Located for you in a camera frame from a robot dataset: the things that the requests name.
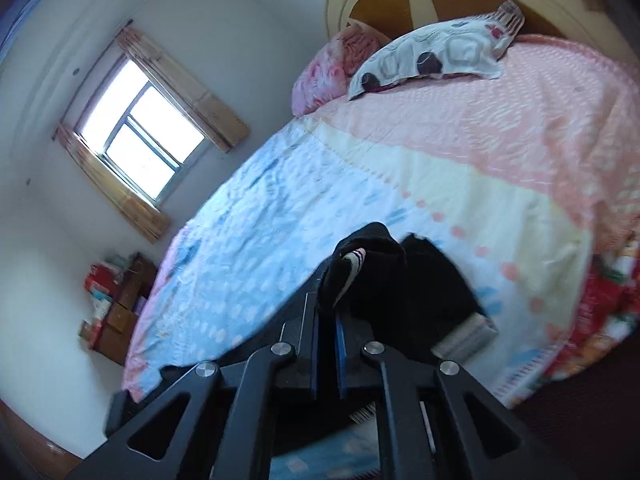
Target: pink pillow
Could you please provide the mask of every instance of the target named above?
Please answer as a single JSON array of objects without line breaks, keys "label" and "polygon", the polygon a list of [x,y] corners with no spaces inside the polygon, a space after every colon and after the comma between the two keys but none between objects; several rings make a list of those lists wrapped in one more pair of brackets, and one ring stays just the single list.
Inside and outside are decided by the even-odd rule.
[{"label": "pink pillow", "polygon": [[295,117],[318,110],[347,93],[348,79],[385,43],[372,28],[349,25],[332,37],[293,85],[291,111]]}]

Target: white patterned pillow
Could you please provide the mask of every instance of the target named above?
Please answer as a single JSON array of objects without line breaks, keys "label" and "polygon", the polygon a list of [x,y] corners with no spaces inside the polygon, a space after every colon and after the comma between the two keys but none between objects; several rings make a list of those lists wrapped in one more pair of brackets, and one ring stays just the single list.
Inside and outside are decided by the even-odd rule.
[{"label": "white patterned pillow", "polygon": [[349,99],[379,91],[411,77],[475,74],[495,79],[497,61],[524,23],[512,0],[495,12],[439,22],[418,28],[381,48],[353,75]]}]

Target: window frame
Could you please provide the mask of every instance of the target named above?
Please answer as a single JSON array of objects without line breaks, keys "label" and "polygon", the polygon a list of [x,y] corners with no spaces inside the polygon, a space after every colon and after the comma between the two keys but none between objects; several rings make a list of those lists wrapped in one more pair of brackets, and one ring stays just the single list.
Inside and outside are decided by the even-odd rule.
[{"label": "window frame", "polygon": [[[103,78],[100,79],[100,83],[92,92],[91,97],[89,97],[88,101],[86,102],[86,105],[82,108],[82,111],[78,117],[78,120],[75,123],[74,130],[83,139],[84,139],[84,136],[82,135],[82,129],[86,125],[86,122],[91,116],[91,113],[94,111],[98,102],[100,102],[100,99],[102,98],[104,93],[107,91],[107,88],[111,85],[113,80],[120,73],[120,70],[122,70],[122,68],[129,61],[134,62],[126,54],[120,51],[120,55],[117,57],[116,61],[109,66],[109,69],[107,70],[106,74],[104,75]],[[155,88],[155,85],[151,80],[145,83],[145,85],[142,87],[140,92],[138,92],[138,94],[130,102],[129,106],[126,108],[124,113],[120,116],[120,118],[118,119],[118,122],[116,123],[113,130],[109,134],[109,137],[105,141],[101,151],[96,153],[96,156],[100,158],[100,160],[111,171],[113,171],[113,173],[115,173],[117,177],[119,177],[119,179],[122,181],[124,185],[131,188],[134,192],[136,192],[138,195],[140,195],[142,198],[147,200],[152,205],[159,207],[164,202],[164,200],[166,200],[167,197],[171,195],[172,192],[174,192],[174,190],[176,189],[178,184],[180,184],[184,176],[189,172],[189,170],[195,165],[195,163],[199,160],[202,154],[209,147],[210,142],[208,142],[207,136],[202,132],[200,132],[203,137],[202,140],[193,149],[193,151],[184,160],[184,162],[179,162],[178,160],[176,160],[171,155],[171,153],[169,153],[169,151],[166,150],[160,142],[155,140],[154,137],[148,131],[146,131],[146,129],[144,129],[144,127],[142,127],[142,125],[139,122],[137,122],[136,119],[130,114],[131,111],[133,110],[133,107],[136,105],[136,103],[140,100],[140,98],[144,95],[144,93],[149,88]],[[164,97],[164,95],[162,95],[162,98],[164,98],[164,100],[167,102],[167,105],[173,108],[176,108],[180,112],[180,114],[184,117],[185,120],[193,124],[193,121],[191,121],[190,118],[186,117],[184,113],[182,113],[180,108],[175,107],[175,105],[172,104],[172,102],[169,101],[166,97]],[[171,179],[169,179],[169,181],[164,185],[164,187],[162,188],[162,191],[158,194],[156,198],[150,197],[140,186],[138,186],[138,184],[136,184],[133,181],[131,177],[127,175],[127,173],[124,170],[121,170],[119,166],[113,160],[111,160],[111,158],[107,155],[107,150],[109,149],[111,143],[113,142],[113,139],[115,139],[116,135],[118,134],[118,132],[120,131],[121,127],[124,124],[126,124],[138,136],[138,138],[140,138],[154,152],[154,154],[160,158],[160,160],[162,160],[165,164],[167,164],[170,168],[172,168],[172,170],[174,170],[174,176],[172,176]],[[140,134],[138,129],[142,130],[144,134],[148,136],[149,139],[152,140],[152,142],[149,142],[148,139],[145,139],[145,137]],[[155,146],[153,146],[153,143],[155,143],[157,147],[160,148],[160,150],[158,150]]]}]

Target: window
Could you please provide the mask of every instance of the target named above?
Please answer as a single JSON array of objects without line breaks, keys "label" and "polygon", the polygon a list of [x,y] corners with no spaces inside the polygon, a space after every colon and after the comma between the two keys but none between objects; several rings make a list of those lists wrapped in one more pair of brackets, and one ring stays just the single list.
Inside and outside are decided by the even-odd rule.
[{"label": "window", "polygon": [[199,129],[125,57],[92,98],[78,131],[105,164],[154,204],[206,146]]}]

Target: pillow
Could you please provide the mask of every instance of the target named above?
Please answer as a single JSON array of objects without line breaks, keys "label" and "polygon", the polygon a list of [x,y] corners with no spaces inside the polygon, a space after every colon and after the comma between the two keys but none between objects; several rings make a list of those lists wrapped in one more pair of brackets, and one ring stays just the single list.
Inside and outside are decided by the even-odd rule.
[{"label": "pillow", "polygon": [[523,23],[522,11],[508,0],[490,14],[418,28],[393,40],[363,63],[351,79],[349,99],[390,88],[410,77],[500,77],[497,61]]},{"label": "pillow", "polygon": [[336,34],[293,85],[291,111],[298,117],[347,93],[348,78],[386,43],[385,36],[354,23]]}]

